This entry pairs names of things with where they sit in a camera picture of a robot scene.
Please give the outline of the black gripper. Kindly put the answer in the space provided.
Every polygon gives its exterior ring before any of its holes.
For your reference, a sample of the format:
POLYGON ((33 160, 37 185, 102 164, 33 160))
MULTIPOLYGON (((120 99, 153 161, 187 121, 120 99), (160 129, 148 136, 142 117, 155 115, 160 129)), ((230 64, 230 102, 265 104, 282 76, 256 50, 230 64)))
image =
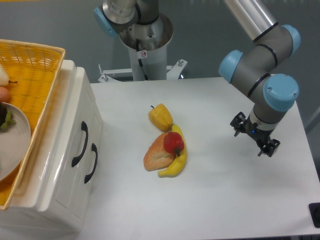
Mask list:
POLYGON ((252 123, 250 118, 246 119, 246 116, 241 111, 232 119, 230 126, 233 127, 235 131, 235 137, 240 133, 246 133, 256 141, 257 146, 260 149, 257 154, 259 157, 261 155, 272 157, 281 144, 277 139, 270 139, 270 135, 273 132, 272 130, 259 129, 258 124, 256 122, 252 123))

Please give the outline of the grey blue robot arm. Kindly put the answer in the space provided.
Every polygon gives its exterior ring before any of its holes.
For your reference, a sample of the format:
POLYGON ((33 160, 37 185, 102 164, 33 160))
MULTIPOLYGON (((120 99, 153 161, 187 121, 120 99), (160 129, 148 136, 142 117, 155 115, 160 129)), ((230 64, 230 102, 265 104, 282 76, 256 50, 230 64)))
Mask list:
MULTIPOLYGON (((280 142, 270 137, 299 95, 299 86, 290 76, 271 74, 300 46, 299 32, 279 25, 260 0, 227 0, 225 5, 254 43, 243 53, 228 53, 219 74, 254 106, 249 116, 238 113, 231 121, 236 134, 250 136, 260 154, 271 157, 280 142)), ((94 9, 100 28, 110 37, 120 37, 130 56, 135 81, 168 80, 178 77, 167 71, 167 45, 173 36, 171 21, 159 12, 156 0, 105 0, 94 9)))

